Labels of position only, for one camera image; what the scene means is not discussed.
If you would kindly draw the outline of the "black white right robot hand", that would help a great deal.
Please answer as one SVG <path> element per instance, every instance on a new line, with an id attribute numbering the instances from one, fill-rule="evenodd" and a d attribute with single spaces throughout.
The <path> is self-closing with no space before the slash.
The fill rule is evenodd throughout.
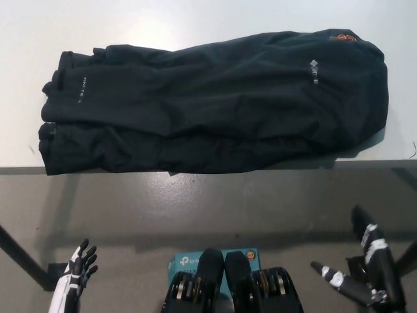
<path id="1" fill-rule="evenodd" d="M 363 267 L 367 281 L 312 261 L 311 267 L 333 290 L 375 312 L 405 312 L 406 299 L 399 271 L 383 231 L 361 206 L 351 211 L 352 230 L 364 252 Z"/>

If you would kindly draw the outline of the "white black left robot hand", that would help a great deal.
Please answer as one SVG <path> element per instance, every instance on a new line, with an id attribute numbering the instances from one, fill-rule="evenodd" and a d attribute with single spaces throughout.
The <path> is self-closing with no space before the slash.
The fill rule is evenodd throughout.
<path id="1" fill-rule="evenodd" d="M 57 281 L 51 299 L 49 313 L 78 313 L 81 296 L 87 282 L 98 270 L 96 264 L 97 247 L 89 247 L 89 240 L 84 239 L 74 251 L 66 264 L 64 273 Z"/>

